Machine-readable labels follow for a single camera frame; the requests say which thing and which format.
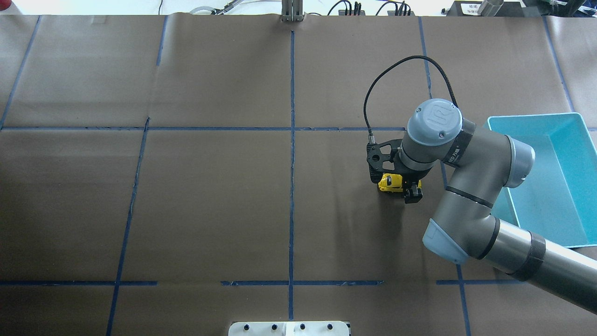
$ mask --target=blue tray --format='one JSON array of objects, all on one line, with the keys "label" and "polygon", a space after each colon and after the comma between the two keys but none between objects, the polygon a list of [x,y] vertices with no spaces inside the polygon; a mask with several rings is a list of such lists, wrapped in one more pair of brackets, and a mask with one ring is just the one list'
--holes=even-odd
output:
[{"label": "blue tray", "polygon": [[597,152],[578,113],[490,117],[486,128],[531,145],[531,173],[503,188],[494,216],[568,248],[597,246]]}]

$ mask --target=metal cylinder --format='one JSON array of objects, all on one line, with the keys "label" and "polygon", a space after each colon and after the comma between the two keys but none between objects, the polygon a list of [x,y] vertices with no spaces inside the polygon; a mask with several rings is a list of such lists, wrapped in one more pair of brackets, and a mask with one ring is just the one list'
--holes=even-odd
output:
[{"label": "metal cylinder", "polygon": [[496,16],[503,4],[504,0],[483,0],[483,3],[479,6],[479,15]]},{"label": "metal cylinder", "polygon": [[597,314],[597,261],[546,240],[537,274],[528,281]]},{"label": "metal cylinder", "polygon": [[[528,231],[501,221],[496,241],[483,260],[515,273],[528,265],[531,241]],[[528,283],[597,314],[597,261],[549,240],[541,259]]]}]

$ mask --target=metal bracket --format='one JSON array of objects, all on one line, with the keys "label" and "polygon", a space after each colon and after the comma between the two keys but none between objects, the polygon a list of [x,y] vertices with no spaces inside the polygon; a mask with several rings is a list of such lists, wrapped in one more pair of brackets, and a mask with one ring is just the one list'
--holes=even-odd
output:
[{"label": "metal bracket", "polygon": [[350,336],[350,322],[236,322],[228,336]]},{"label": "metal bracket", "polygon": [[[421,188],[418,187],[418,182],[429,173],[431,168],[419,171],[405,166],[399,158],[399,153],[402,151],[401,145],[402,139],[390,140],[383,143],[368,143],[367,163],[369,164],[369,177],[371,178],[371,182],[377,184],[381,181],[384,173],[401,175],[404,202],[407,204],[417,203],[423,198],[423,193]],[[382,153],[381,148],[387,146],[390,149],[390,154]],[[384,162],[392,163],[391,166],[393,168],[384,168]]]},{"label": "metal bracket", "polygon": [[282,0],[282,21],[303,21],[303,0]]}]

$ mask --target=blue tape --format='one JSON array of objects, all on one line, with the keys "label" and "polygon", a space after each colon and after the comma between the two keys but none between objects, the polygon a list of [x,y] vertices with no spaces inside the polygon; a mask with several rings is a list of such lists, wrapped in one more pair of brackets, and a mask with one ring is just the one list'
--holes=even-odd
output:
[{"label": "blue tape", "polygon": [[150,127],[150,131],[290,131],[290,127],[223,127],[223,126],[198,126],[198,127]]},{"label": "blue tape", "polygon": [[[220,281],[222,286],[288,286],[286,280]],[[293,286],[378,286],[382,280],[296,280]]]},{"label": "blue tape", "polygon": [[118,291],[120,290],[120,279],[122,277],[122,266],[124,265],[124,256],[127,252],[128,234],[131,229],[131,222],[133,221],[133,209],[135,205],[135,198],[137,197],[137,189],[139,187],[139,171],[141,171],[141,161],[143,160],[143,153],[145,152],[145,142],[147,141],[148,126],[149,117],[145,121],[143,138],[141,139],[141,148],[139,149],[139,159],[137,160],[137,170],[135,171],[135,180],[133,183],[133,193],[131,194],[131,203],[128,207],[127,226],[124,229],[124,238],[122,239],[122,249],[120,251],[120,260],[118,262],[118,272],[116,273],[116,284],[114,286],[114,293],[112,294],[112,306],[110,307],[110,316],[108,318],[106,336],[110,336],[112,334],[112,324],[114,322],[114,314],[116,313],[116,302],[118,301]]},{"label": "blue tape", "polygon": [[19,71],[17,72],[17,77],[14,79],[13,88],[12,90],[10,90],[10,94],[8,95],[8,100],[6,101],[6,106],[4,107],[4,113],[2,114],[2,118],[0,119],[0,130],[4,128],[4,122],[6,121],[8,110],[10,109],[10,105],[13,103],[14,92],[17,90],[17,85],[19,84],[19,80],[21,79],[21,74],[23,73],[25,62],[27,62],[27,58],[29,57],[29,53],[31,52],[31,46],[33,45],[33,40],[35,39],[35,35],[37,35],[39,22],[41,22],[41,15],[38,16],[38,20],[35,23],[35,28],[33,28],[33,33],[31,34],[31,38],[29,39],[29,44],[27,45],[27,49],[25,50],[25,55],[23,56],[23,60],[21,61],[21,66],[19,67]]},{"label": "blue tape", "polygon": [[297,280],[295,286],[378,286],[382,280]]},{"label": "blue tape", "polygon": [[[115,281],[0,281],[0,286],[114,286]],[[157,281],[123,281],[121,286],[157,286]]]},{"label": "blue tape", "polygon": [[[516,279],[488,279],[488,280],[462,280],[465,285],[517,285],[524,282],[520,282]],[[437,280],[436,285],[459,285],[458,280]]]},{"label": "blue tape", "polygon": [[4,130],[15,130],[15,131],[142,131],[144,127],[99,127],[99,126],[6,126]]},{"label": "blue tape", "polygon": [[294,30],[290,32],[290,223],[288,235],[288,320],[294,320]]},{"label": "blue tape", "polygon": [[547,43],[549,44],[549,50],[552,52],[553,61],[556,63],[556,69],[558,70],[558,75],[560,76],[560,81],[564,88],[564,94],[566,95],[566,100],[568,101],[568,107],[570,107],[571,112],[575,112],[574,105],[572,104],[572,99],[570,98],[570,93],[568,92],[568,86],[566,85],[566,81],[564,80],[564,74],[562,73],[562,69],[560,68],[558,55],[556,55],[556,50],[553,47],[552,41],[552,34],[549,32],[549,27],[547,24],[547,18],[545,16],[543,18],[543,26],[545,27],[545,33],[547,34]]},{"label": "blue tape", "polygon": [[460,302],[462,303],[464,328],[466,330],[466,336],[470,336],[469,309],[466,307],[466,294],[464,293],[464,281],[462,280],[462,269],[460,268],[460,265],[456,265],[456,272],[458,273],[458,286],[460,288]]},{"label": "blue tape", "polygon": [[[404,127],[372,127],[374,131],[404,131]],[[336,131],[336,132],[351,132],[351,131],[367,131],[366,127],[296,127],[296,131]]]},{"label": "blue tape", "polygon": [[[427,56],[427,47],[425,46],[425,34],[423,33],[423,20],[418,17],[418,31],[421,33],[421,47],[423,48],[423,56]],[[431,74],[429,73],[429,62],[425,60],[425,74],[427,75],[427,88],[429,89],[429,99],[433,98],[431,95]]]},{"label": "blue tape", "polygon": [[164,48],[164,37],[166,36],[166,24],[168,23],[168,16],[164,16],[164,25],[162,26],[162,38],[159,40],[158,59],[155,61],[155,66],[159,66],[162,62],[162,49]]},{"label": "blue tape", "polygon": [[[18,131],[142,131],[142,126],[6,126],[4,130]],[[292,127],[227,127],[227,126],[152,126],[150,131],[292,131]],[[404,131],[404,127],[373,127],[375,131]],[[301,132],[366,132],[366,127],[295,127]]]},{"label": "blue tape", "polygon": [[286,280],[271,281],[220,281],[222,286],[288,286]]}]

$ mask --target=black cable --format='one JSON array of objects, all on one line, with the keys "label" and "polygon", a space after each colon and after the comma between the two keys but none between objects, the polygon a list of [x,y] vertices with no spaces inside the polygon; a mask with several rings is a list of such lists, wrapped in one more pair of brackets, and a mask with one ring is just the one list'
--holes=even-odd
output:
[{"label": "black cable", "polygon": [[406,2],[402,1],[402,3],[400,4],[400,8],[398,8],[398,11],[394,13],[394,16],[401,16],[402,12],[404,11]]},{"label": "black cable", "polygon": [[330,11],[328,12],[328,15],[330,15],[332,13],[332,10],[334,10],[334,8],[336,6],[338,6],[339,4],[341,4],[342,2],[344,2],[345,6],[346,6],[346,4],[348,4],[348,7],[350,8],[349,10],[347,9],[347,11],[344,12],[344,15],[347,15],[348,13],[352,12],[352,4],[350,3],[350,1],[348,1],[348,0],[340,0],[340,1],[336,2],[336,4],[332,6],[332,8],[330,8]]},{"label": "black cable", "polygon": [[396,6],[396,12],[398,12],[398,3],[397,2],[393,2],[393,1],[386,1],[383,3],[383,5],[381,5],[381,7],[377,10],[377,13],[375,13],[375,16],[377,16],[379,14],[379,12],[381,12],[381,9],[387,5],[387,4],[394,4],[394,6]]},{"label": "black cable", "polygon": [[365,117],[365,123],[367,124],[367,131],[369,132],[370,136],[373,135],[373,131],[371,130],[371,125],[369,125],[369,119],[367,118],[367,101],[369,100],[369,95],[371,94],[373,87],[375,86],[375,84],[377,84],[377,81],[379,81],[385,74],[390,72],[390,70],[392,70],[393,68],[406,62],[407,60],[412,60],[412,59],[426,60],[429,63],[435,65],[435,67],[439,70],[439,73],[444,78],[444,81],[446,82],[446,86],[448,87],[448,92],[450,93],[450,99],[452,99],[452,104],[454,104],[454,106],[458,107],[458,104],[456,104],[456,97],[454,97],[454,92],[452,91],[452,86],[450,85],[448,76],[446,76],[446,73],[444,72],[442,67],[439,66],[439,64],[436,61],[434,61],[433,59],[431,59],[430,57],[427,57],[427,56],[421,56],[421,55],[408,56],[407,58],[401,59],[398,62],[394,63],[391,67],[387,68],[384,72],[382,72],[379,76],[377,76],[377,78],[373,81],[373,84],[369,88],[369,91],[367,91],[367,95],[365,96],[365,102],[363,103],[363,116]]}]

